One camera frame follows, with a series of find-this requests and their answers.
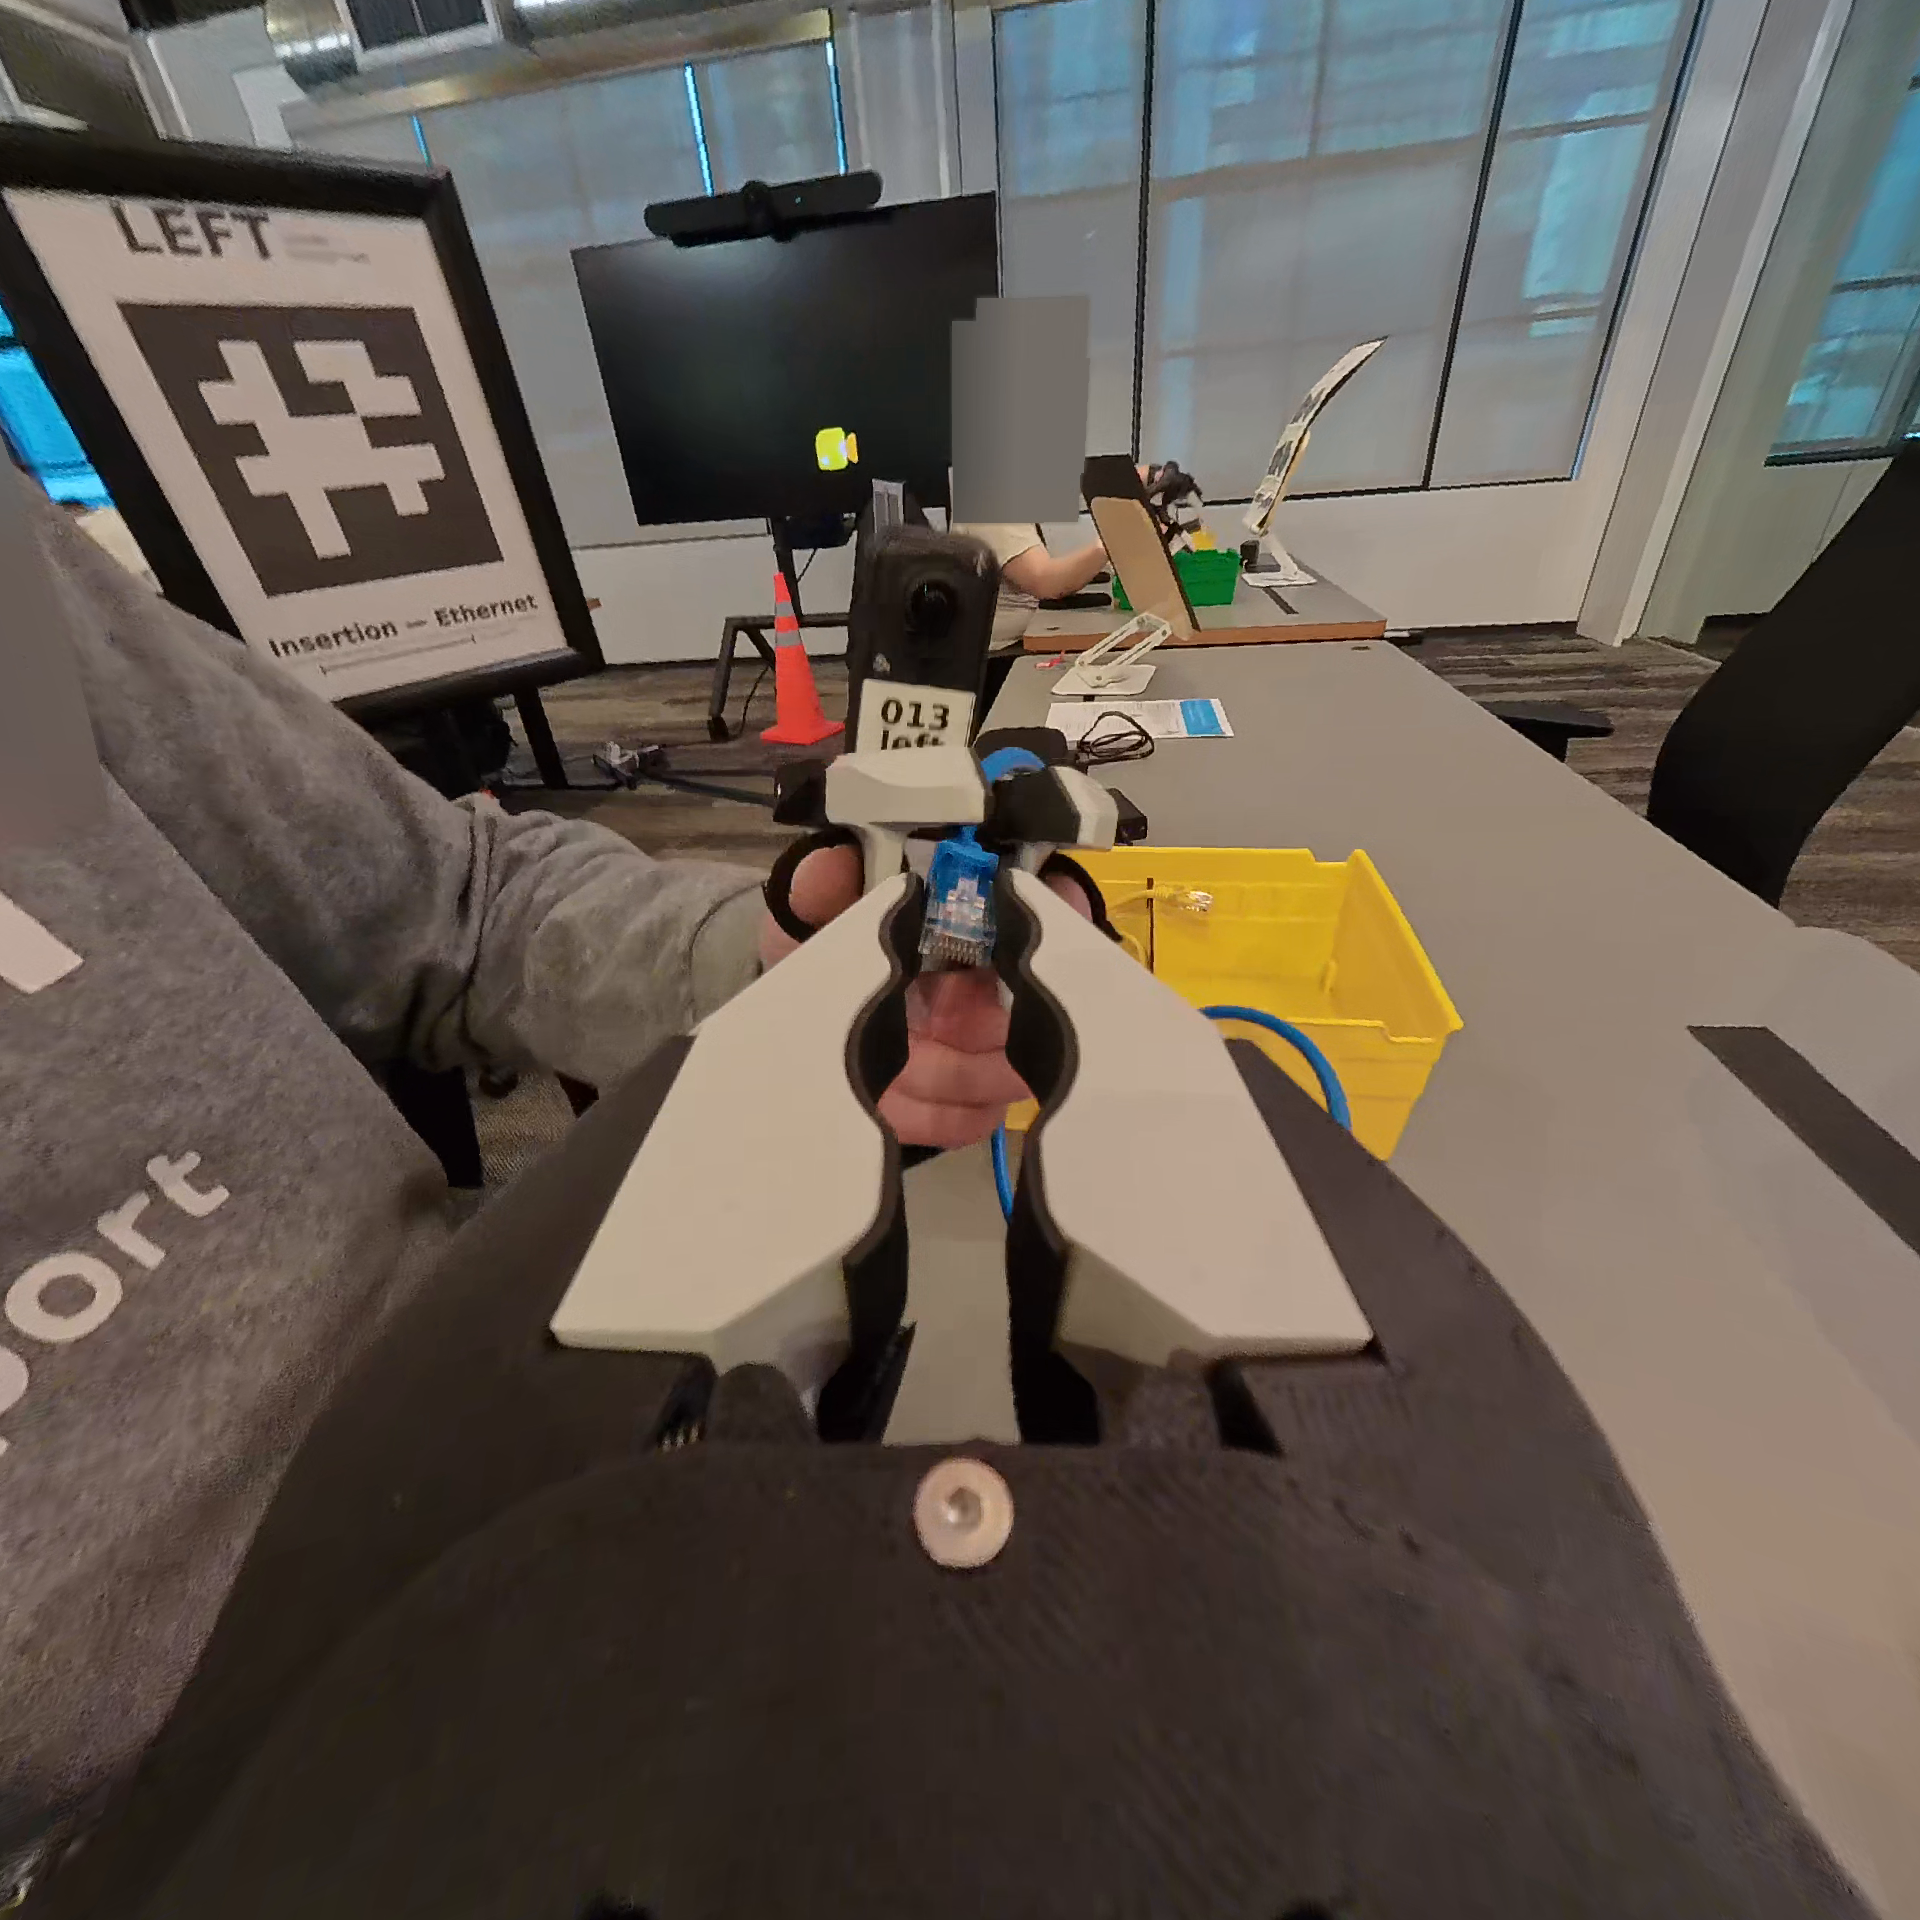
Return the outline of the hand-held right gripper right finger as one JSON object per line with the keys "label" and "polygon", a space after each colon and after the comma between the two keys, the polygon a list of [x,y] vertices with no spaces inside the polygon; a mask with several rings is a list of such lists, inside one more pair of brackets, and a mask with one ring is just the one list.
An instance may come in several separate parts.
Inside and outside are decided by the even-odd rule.
{"label": "hand-held right gripper right finger", "polygon": [[1020,1442],[1101,1439],[1103,1362],[1351,1358],[1376,1331],[1237,1049],[1042,880],[998,885],[1009,1057],[1036,1102],[1007,1224]]}

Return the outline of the framed black-white marker sign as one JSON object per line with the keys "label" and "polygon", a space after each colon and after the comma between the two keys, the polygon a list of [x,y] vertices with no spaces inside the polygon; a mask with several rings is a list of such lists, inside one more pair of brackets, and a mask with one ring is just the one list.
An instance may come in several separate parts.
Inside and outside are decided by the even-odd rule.
{"label": "framed black-white marker sign", "polygon": [[453,176],[4,124],[4,309],[156,587],[352,715],[605,649]]}

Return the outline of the green plastic bin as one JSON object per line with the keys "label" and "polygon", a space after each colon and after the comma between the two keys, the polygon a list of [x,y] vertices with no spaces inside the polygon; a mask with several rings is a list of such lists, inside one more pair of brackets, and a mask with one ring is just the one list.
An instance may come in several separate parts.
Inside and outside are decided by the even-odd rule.
{"label": "green plastic bin", "polygon": [[1132,572],[1114,570],[1112,603],[1120,612],[1134,612],[1137,606],[1128,593],[1132,586],[1146,590],[1149,600],[1158,606],[1167,602],[1175,587],[1184,596],[1193,612],[1229,608],[1237,597],[1241,580],[1241,553],[1234,547],[1184,547],[1171,556],[1158,556],[1137,564]]}

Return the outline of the white metal document stand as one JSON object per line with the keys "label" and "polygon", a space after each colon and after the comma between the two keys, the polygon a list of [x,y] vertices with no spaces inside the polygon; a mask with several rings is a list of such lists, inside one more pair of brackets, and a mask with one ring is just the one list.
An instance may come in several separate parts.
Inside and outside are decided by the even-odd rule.
{"label": "white metal document stand", "polygon": [[1158,652],[1181,636],[1184,633],[1167,617],[1137,612],[1074,653],[1068,669],[1053,685],[1053,698],[1057,701],[1137,699],[1153,684]]}

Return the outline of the large yellow plastic bin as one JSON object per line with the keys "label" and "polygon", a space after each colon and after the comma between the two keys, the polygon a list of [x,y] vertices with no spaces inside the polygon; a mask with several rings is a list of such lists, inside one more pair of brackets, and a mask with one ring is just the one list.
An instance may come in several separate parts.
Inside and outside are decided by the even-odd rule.
{"label": "large yellow plastic bin", "polygon": [[1305,1034],[1356,1139],[1394,1156],[1464,1020],[1366,852],[1141,843],[1077,860],[1132,960],[1197,1008]]}

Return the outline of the black office chair backrest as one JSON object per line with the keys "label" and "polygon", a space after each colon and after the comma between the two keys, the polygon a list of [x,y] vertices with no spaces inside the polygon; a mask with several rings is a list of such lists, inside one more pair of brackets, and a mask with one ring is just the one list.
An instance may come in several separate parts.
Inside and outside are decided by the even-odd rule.
{"label": "black office chair backrest", "polygon": [[1694,690],[1644,818],[1768,906],[1829,809],[1919,712],[1919,446]]}

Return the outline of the person's left hand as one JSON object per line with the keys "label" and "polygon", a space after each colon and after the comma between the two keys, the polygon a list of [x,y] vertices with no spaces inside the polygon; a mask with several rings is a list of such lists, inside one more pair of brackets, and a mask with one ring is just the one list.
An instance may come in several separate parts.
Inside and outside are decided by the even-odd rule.
{"label": "person's left hand", "polygon": [[[787,881],[792,923],[821,927],[864,893],[859,841],[818,843]],[[1031,1098],[1007,1056],[1011,1008],[992,968],[923,972],[904,999],[908,1056],[877,1098],[902,1145],[953,1150],[988,1139],[1011,1105]]]}

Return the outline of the person's left forearm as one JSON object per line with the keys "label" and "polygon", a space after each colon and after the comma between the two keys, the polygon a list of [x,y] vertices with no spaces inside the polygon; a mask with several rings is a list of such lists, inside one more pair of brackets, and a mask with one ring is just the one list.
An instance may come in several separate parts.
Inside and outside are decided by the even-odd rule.
{"label": "person's left forearm", "polygon": [[342,906],[332,1029],[376,1061],[611,1088],[761,969],[761,876],[423,792]]}

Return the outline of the cardboard display stand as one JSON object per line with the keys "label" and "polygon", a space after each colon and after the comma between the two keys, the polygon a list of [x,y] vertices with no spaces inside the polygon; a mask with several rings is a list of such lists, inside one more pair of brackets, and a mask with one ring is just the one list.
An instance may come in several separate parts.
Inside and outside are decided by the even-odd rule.
{"label": "cardboard display stand", "polygon": [[1162,617],[1177,644],[1197,644],[1197,609],[1161,531],[1141,467],[1123,451],[1096,451],[1085,460],[1078,483],[1130,609]]}

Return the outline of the printed instruction sheet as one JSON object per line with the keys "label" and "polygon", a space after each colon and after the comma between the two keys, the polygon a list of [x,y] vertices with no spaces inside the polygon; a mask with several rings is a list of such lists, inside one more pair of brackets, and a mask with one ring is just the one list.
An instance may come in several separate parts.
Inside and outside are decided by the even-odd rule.
{"label": "printed instruction sheet", "polygon": [[1239,543],[1241,577],[1255,587],[1303,587],[1315,580],[1275,531],[1280,503],[1289,493],[1296,470],[1309,450],[1312,429],[1335,395],[1381,352],[1387,336],[1359,341],[1342,352],[1332,365],[1312,382],[1282,423],[1266,467],[1261,474],[1244,515]]}

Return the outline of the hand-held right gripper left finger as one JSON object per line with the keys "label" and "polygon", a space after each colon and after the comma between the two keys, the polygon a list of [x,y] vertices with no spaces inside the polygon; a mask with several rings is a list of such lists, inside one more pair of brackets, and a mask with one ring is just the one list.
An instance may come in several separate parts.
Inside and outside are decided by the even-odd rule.
{"label": "hand-held right gripper left finger", "polygon": [[878,1442],[913,1329],[899,1133],[923,881],[899,873],[649,1061],[659,1104],[548,1329],[769,1368],[827,1442]]}

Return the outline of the orange traffic cone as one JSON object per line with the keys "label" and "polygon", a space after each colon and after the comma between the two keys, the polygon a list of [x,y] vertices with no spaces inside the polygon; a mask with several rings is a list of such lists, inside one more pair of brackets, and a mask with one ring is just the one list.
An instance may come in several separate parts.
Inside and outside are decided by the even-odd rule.
{"label": "orange traffic cone", "polygon": [[777,715],[761,732],[764,743],[810,750],[846,732],[846,724],[832,720],[822,706],[784,565],[777,567],[775,586],[775,693]]}

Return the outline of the large black monitor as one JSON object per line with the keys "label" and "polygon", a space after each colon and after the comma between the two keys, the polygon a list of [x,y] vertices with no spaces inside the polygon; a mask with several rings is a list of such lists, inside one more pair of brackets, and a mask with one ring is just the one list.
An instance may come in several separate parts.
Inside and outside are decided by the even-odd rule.
{"label": "large black monitor", "polygon": [[953,325],[1000,292],[997,194],[570,264],[641,528],[855,514],[874,480],[948,505]]}

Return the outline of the brown background work table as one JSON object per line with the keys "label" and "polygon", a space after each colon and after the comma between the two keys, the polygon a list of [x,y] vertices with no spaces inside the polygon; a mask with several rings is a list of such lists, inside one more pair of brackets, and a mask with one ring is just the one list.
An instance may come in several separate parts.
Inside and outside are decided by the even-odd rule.
{"label": "brown background work table", "polygon": [[[1077,655],[1119,630],[1130,612],[1117,606],[1053,608],[1036,612],[1020,647],[1031,655]],[[1189,631],[1173,631],[1167,647],[1278,646],[1369,642],[1387,633],[1385,616],[1359,602],[1345,587],[1309,574],[1300,586],[1268,587],[1241,577],[1234,596],[1222,606],[1201,606]]]}

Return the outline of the black video conference bar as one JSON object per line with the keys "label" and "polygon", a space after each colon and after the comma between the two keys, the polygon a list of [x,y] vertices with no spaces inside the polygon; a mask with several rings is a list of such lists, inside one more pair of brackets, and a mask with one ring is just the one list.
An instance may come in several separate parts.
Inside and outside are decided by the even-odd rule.
{"label": "black video conference bar", "polygon": [[773,238],[789,242],[877,211],[884,180],[872,168],[790,182],[748,180],[729,194],[655,202],[642,209],[649,235],[677,248]]}

